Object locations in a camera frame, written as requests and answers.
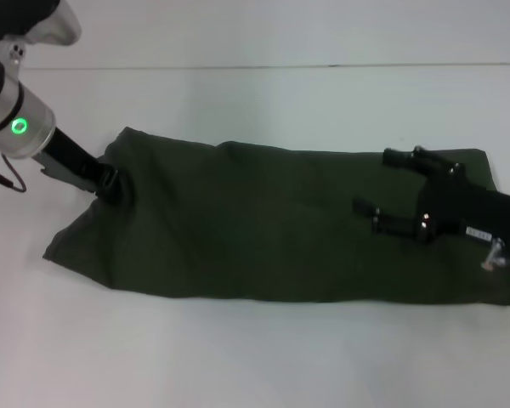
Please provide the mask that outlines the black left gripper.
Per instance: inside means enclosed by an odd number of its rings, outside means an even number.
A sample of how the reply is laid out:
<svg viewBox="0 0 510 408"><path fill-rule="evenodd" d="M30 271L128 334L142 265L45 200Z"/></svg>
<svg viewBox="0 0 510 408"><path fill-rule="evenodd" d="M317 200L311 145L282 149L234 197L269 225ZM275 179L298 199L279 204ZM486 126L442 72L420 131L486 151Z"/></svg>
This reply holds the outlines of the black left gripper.
<svg viewBox="0 0 510 408"><path fill-rule="evenodd" d="M43 149L32 157L52 179L94 193L111 205L122 202L121 173L87 153L58 127Z"/></svg>

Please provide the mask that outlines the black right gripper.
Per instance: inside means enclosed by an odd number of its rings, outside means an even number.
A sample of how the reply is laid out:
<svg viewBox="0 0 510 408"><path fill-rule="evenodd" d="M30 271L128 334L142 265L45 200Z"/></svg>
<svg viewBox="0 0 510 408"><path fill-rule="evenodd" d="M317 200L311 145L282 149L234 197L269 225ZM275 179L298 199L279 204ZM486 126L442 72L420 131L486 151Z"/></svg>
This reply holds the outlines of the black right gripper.
<svg viewBox="0 0 510 408"><path fill-rule="evenodd" d="M448 235L501 241L510 247L510 195L471 183L464 166L431 150L386 149L382 164L424 174L426 183L412 217L401 217L362 198L354 198L353 211L371 220L371 231L428 243Z"/></svg>

